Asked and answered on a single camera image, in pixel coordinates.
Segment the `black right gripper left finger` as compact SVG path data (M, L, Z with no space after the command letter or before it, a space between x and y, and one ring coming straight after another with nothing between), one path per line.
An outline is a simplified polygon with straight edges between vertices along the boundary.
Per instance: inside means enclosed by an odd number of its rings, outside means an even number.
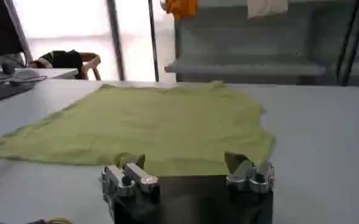
M101 171L101 187L104 195L133 197L136 188L151 195L159 189L159 177L144 170L146 156L142 154L121 166L104 166Z

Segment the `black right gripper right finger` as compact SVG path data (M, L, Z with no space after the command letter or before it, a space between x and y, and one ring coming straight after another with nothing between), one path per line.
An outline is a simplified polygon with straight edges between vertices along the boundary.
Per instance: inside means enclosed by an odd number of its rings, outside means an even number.
M224 162L229 170L226 186L238 192L267 194L274 188L274 166L269 161L255 165L246 155L224 153Z

